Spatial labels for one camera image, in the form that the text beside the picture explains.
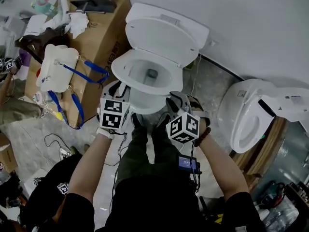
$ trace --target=green pants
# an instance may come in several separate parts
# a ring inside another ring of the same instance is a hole
[[[132,132],[132,141],[119,163],[115,186],[124,179],[141,175],[189,178],[189,175],[184,176],[178,171],[179,151],[169,140],[166,131],[164,129],[154,129],[152,139],[155,150],[154,164],[149,163],[146,154],[147,129],[139,127]]]

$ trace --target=blue lanyard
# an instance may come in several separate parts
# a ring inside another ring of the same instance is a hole
[[[72,68],[70,68],[69,66],[67,66],[65,64],[61,64],[61,65],[64,68],[66,68],[66,69],[72,71],[73,73],[79,75],[80,77],[82,77],[83,79],[85,79],[86,81],[88,81],[90,83],[102,83],[102,82],[104,82],[109,77],[109,72],[107,70],[103,69],[102,67],[100,67],[100,66],[98,66],[98,65],[96,65],[96,64],[94,64],[94,63],[92,63],[90,61],[85,61],[84,64],[87,65],[88,67],[90,67],[91,69],[93,69],[94,71],[98,72],[98,73],[105,74],[105,77],[101,78],[98,81],[93,81],[88,76],[80,73],[79,71],[77,71],[75,69],[72,69]],[[62,107],[59,104],[59,100],[58,100],[57,95],[53,91],[51,91],[51,90],[48,91],[48,94],[51,96],[51,98],[53,99],[54,103],[57,105],[58,112],[60,112],[62,114],[63,119],[66,122],[66,124],[68,126],[70,126],[69,122],[68,122],[68,119],[67,119],[67,117],[66,117]],[[75,129],[75,130],[79,130],[84,125],[84,111],[83,111],[83,107],[82,107],[82,105],[81,105],[77,95],[72,92],[71,96],[72,96],[72,100],[74,101],[74,103],[75,103],[75,105],[76,105],[76,107],[78,109],[79,114],[81,115],[82,123],[80,124],[80,126],[78,128],[73,128],[72,126],[70,126],[70,127]]]
[[[96,71],[96,72],[99,72],[99,73],[102,73],[102,74],[106,74],[106,76],[103,77],[103,78],[101,78],[101,79],[98,80],[98,81],[93,81],[93,80],[91,80],[88,76],[84,75],[83,73],[80,73],[79,71],[77,71],[77,70],[75,70],[75,69],[72,69],[71,67],[69,67],[69,66],[67,66],[67,65],[65,65],[65,64],[61,64],[61,65],[62,65],[64,68],[66,68],[66,69],[72,71],[73,73],[78,74],[79,76],[81,76],[83,79],[85,79],[86,81],[88,81],[88,82],[90,82],[90,83],[102,83],[102,82],[104,82],[104,81],[109,77],[109,75],[110,75],[110,74],[109,74],[109,71],[103,69],[102,67],[100,67],[100,66],[98,66],[98,65],[96,65],[96,64],[94,64],[94,63],[92,63],[92,62],[90,62],[90,61],[88,61],[88,60],[86,60],[86,61],[84,62],[84,64],[87,65],[88,67],[90,67],[91,69],[93,69],[93,70]]]

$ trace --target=plastic bag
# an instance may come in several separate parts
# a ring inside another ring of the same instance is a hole
[[[292,202],[284,197],[283,201],[269,210],[269,215],[263,223],[267,232],[283,232],[285,231],[298,217],[298,210]]]

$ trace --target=white toilet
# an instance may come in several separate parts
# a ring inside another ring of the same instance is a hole
[[[237,153],[251,149],[275,116],[291,122],[309,118],[309,90],[278,88],[271,82],[250,79],[233,84],[218,111],[219,128]]]
[[[113,74],[131,87],[129,103],[138,114],[152,114],[165,106],[171,91],[183,89],[183,67],[205,45],[209,29],[179,14],[134,3],[126,17],[132,46],[112,62]]]

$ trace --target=cardboard box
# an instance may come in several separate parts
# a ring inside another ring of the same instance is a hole
[[[114,59],[129,50],[130,45],[126,38],[126,15],[128,14],[131,4],[129,0],[115,0],[117,8],[114,13],[87,13],[89,24],[85,32],[80,34],[76,39],[70,40],[70,47],[75,48],[79,54],[110,71],[110,77],[103,85],[88,83],[80,76],[74,74],[70,84],[73,92],[78,96],[83,110],[85,121],[89,120],[97,114],[97,107],[100,102],[102,89],[108,83],[116,80],[111,71],[111,64]],[[70,11],[75,11],[76,7],[70,3]],[[32,100],[33,95],[39,90],[36,87],[36,72],[41,65],[31,59],[25,95]],[[92,80],[102,78],[101,74],[91,70],[78,61],[76,70],[86,74]],[[81,123],[78,109],[76,108],[71,92],[68,90],[62,93],[60,101],[62,109],[65,111],[69,124],[76,128]],[[53,114],[56,114],[57,107],[55,105],[44,105],[44,107]]]
[[[3,133],[0,133],[0,163],[8,173],[11,173],[17,167],[11,142]]]

